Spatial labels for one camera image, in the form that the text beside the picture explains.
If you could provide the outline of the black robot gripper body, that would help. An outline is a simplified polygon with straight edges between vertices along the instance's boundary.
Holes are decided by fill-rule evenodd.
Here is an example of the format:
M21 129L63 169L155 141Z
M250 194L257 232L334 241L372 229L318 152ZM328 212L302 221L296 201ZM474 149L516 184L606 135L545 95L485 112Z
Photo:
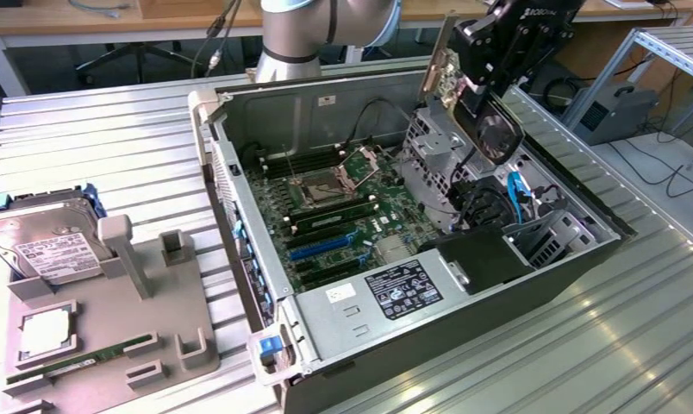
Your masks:
M490 4L486 16L494 17L494 36L512 38L524 23L554 26L569 23L577 13L578 2L573 0L497 0Z

